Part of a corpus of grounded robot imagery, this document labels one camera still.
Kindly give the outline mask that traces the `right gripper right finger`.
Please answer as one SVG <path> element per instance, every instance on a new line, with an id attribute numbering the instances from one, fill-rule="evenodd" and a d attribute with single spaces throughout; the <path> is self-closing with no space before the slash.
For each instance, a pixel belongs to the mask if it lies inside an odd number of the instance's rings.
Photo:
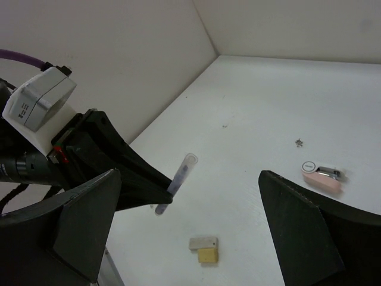
<path id="1" fill-rule="evenodd" d="M 380 215 L 269 170 L 258 185 L 285 285 L 380 285 Z"/>

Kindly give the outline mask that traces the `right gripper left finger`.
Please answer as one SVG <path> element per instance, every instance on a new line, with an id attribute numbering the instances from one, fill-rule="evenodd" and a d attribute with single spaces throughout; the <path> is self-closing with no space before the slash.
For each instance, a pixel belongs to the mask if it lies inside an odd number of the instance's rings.
<path id="1" fill-rule="evenodd" d="M 91 285 L 121 190 L 109 170 L 1 216 L 1 285 Z"/>

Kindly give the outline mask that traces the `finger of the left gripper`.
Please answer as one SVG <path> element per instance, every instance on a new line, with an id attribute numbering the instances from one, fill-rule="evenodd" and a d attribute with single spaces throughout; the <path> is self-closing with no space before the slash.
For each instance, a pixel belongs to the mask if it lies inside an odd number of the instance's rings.
<path id="1" fill-rule="evenodd" d="M 170 204 L 173 196 L 167 191 L 172 180 L 167 177 L 153 182 L 145 178 L 122 178 L 117 211 L 150 204 Z"/>

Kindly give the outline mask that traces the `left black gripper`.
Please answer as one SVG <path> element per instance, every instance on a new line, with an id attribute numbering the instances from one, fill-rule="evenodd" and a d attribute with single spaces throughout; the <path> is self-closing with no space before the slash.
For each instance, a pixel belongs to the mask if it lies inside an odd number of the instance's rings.
<path id="1" fill-rule="evenodd" d="M 62 177 L 47 156 L 38 151 L 2 116 L 11 90 L 1 82 L 1 181 L 59 185 Z M 169 197 L 171 180 L 147 163 L 119 135 L 105 112 L 88 110 L 85 131 L 122 173 L 122 181 L 149 196 Z"/>

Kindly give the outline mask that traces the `purple highlighter pen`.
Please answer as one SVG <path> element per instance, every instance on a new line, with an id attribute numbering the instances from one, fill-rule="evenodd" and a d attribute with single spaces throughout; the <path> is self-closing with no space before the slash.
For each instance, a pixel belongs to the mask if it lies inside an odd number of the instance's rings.
<path id="1" fill-rule="evenodd" d="M 183 185 L 184 181 L 187 179 L 197 162 L 198 157 L 196 155 L 188 153 L 185 156 L 176 174 L 174 175 L 172 182 L 167 188 L 167 192 L 170 193 L 172 197 L 176 195 L 176 193 Z"/>

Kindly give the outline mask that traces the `yellow eraser block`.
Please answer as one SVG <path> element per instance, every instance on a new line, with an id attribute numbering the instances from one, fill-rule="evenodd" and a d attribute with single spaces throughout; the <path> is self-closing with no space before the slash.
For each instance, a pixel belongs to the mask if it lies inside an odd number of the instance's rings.
<path id="1" fill-rule="evenodd" d="M 218 249 L 217 248 L 200 248 L 197 250 L 198 262 L 200 264 L 217 264 Z"/>

